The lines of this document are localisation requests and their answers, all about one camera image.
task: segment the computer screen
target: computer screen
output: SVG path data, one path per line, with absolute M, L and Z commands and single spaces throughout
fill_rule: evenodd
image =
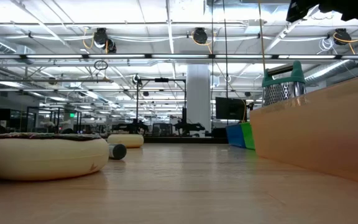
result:
M 244 117 L 246 106 L 240 99 L 216 97 L 216 119 L 247 119 Z

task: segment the white column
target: white column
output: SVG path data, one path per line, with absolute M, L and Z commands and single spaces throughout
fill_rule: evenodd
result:
M 210 81 L 208 65 L 187 65 L 187 123 L 201 123 L 205 131 L 209 132 L 211 132 Z M 205 131 L 199 132 L 200 137 L 205 137 Z

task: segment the green box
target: green box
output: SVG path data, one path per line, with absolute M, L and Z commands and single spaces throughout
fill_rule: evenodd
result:
M 254 137 L 252 135 L 252 128 L 249 122 L 241 124 L 242 135 L 244 136 L 244 142 L 247 149 L 255 150 Z

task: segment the wooden surface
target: wooden surface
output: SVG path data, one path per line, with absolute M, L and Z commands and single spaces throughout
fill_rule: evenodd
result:
M 225 145 L 145 144 L 80 178 L 0 180 L 0 223 L 358 223 L 358 182 Z
M 358 78 L 253 110 L 257 154 L 358 181 Z

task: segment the green lid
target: green lid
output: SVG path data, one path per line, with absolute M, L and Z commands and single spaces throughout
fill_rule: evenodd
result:
M 293 70 L 291 76 L 286 78 L 278 78 L 274 80 L 273 76 L 269 76 L 269 70 L 266 69 L 265 77 L 262 82 L 262 87 L 266 87 L 274 84 L 286 83 L 286 82 L 305 83 L 305 76 L 303 75 L 302 64 L 300 61 L 296 60 L 293 62 Z

